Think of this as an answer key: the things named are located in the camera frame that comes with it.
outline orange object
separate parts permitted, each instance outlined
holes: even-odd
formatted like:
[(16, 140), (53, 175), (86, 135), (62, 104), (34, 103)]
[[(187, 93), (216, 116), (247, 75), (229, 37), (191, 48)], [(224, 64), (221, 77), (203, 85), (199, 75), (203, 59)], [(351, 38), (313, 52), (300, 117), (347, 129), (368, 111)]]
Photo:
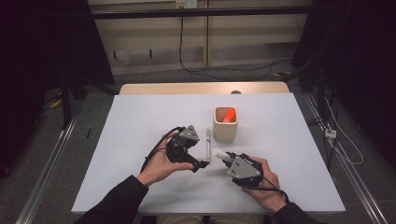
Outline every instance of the orange object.
[(225, 115), (225, 118), (223, 120), (223, 122), (231, 122), (231, 120), (233, 119), (233, 116), (235, 116), (235, 109), (234, 108), (230, 108), (227, 112), (227, 114)]

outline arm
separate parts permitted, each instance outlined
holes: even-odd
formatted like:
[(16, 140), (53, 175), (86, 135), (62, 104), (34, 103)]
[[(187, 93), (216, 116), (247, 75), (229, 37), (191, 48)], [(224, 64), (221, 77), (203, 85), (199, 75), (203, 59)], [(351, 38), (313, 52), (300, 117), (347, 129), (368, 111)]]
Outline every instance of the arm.
[[(264, 177), (270, 181), (275, 187), (280, 188), (277, 175), (271, 172), (267, 160), (250, 157), (252, 160), (262, 165)], [(272, 188), (268, 181), (263, 180), (259, 187)], [(268, 209), (275, 214), (276, 220), (279, 224), (317, 224), (312, 217), (305, 213), (297, 204), (286, 203), (285, 199), (279, 192), (272, 192), (266, 190), (254, 190), (242, 188), (242, 191), (253, 197), (256, 202), (263, 208)]]
[(164, 180), (175, 171), (191, 170), (190, 163), (172, 163), (166, 156), (166, 142), (177, 133), (170, 134), (157, 148), (145, 170), (126, 178), (95, 207), (86, 212), (76, 224), (133, 223), (137, 209), (149, 191), (149, 186)]

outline sleeve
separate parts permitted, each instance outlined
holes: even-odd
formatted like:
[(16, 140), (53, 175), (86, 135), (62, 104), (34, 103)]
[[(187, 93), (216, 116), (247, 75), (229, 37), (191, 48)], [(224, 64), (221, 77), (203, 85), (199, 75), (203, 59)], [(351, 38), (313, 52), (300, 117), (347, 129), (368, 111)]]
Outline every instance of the sleeve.
[(275, 213), (276, 221), (279, 224), (318, 224), (304, 212), (297, 204), (288, 203), (286, 206), (281, 208)]
[(86, 212), (76, 224), (133, 223), (137, 209), (148, 191), (146, 186), (131, 175)]

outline cup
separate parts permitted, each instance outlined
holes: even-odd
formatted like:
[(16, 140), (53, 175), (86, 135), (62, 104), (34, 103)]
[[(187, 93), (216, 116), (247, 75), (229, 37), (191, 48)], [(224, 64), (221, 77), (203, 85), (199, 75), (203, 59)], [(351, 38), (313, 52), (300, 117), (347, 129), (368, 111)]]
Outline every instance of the cup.
[[(223, 122), (230, 109), (234, 110), (234, 115), (228, 122)], [(213, 113), (213, 138), (218, 142), (231, 143), (236, 136), (238, 127), (238, 112), (233, 106), (216, 107)]]

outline white table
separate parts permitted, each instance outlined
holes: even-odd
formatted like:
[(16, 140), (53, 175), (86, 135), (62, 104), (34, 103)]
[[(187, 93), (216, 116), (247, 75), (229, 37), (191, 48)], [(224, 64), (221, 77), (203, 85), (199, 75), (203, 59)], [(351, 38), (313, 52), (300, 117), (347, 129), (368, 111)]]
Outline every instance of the white table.
[[(305, 211), (345, 211), (291, 93), (116, 96), (72, 211), (89, 210), (127, 176), (139, 174), (149, 151), (176, 126), (194, 124), (202, 140), (190, 154), (204, 160), (205, 130), (219, 105), (237, 107), (240, 121), (232, 144), (213, 141), (212, 147), (266, 158), (290, 200)], [(197, 173), (178, 172), (151, 186), (139, 213), (265, 212), (231, 182), (222, 161), (212, 161)]]

